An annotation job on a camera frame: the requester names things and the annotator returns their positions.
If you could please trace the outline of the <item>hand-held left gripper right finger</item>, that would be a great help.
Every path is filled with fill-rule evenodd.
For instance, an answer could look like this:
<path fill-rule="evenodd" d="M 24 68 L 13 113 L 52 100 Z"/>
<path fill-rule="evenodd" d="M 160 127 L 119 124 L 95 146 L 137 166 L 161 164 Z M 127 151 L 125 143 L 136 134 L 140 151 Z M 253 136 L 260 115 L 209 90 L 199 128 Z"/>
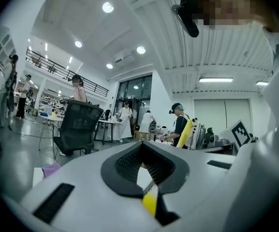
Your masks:
<path fill-rule="evenodd" d="M 163 226 L 156 218 L 146 219 L 144 232 L 222 232 L 230 205 L 221 198 L 224 179 L 236 157 L 207 153 L 202 150 L 174 149 L 155 142 L 143 142 L 143 149 L 155 151 L 174 163 L 174 170 L 166 165 L 162 174 L 169 176 L 158 184 L 161 200 L 157 205 L 165 209 Z"/>

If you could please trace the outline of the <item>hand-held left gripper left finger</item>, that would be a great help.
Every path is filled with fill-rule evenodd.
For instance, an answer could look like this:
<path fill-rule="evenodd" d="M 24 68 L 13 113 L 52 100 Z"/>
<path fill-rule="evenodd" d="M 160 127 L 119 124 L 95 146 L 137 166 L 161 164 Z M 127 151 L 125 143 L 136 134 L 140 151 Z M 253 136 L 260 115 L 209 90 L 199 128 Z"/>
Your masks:
<path fill-rule="evenodd" d="M 33 213 L 61 183 L 73 191 L 51 222 L 65 232 L 154 232 L 158 221 L 143 206 L 142 200 L 117 195 L 101 177 L 102 163 L 135 143 L 117 145 L 75 158 L 57 172 L 40 181 L 20 204 Z"/>

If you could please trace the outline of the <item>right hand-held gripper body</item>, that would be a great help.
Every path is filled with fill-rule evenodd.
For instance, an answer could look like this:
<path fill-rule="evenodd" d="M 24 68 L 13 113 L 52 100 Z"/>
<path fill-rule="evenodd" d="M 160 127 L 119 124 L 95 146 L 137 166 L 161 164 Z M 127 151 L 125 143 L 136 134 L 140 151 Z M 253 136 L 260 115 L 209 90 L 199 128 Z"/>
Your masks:
<path fill-rule="evenodd" d="M 251 143 L 252 141 L 250 133 L 247 131 L 241 119 L 222 131 L 219 134 L 219 139 L 226 139 L 229 143 L 233 143 L 237 152 L 240 150 L 241 146 Z"/>

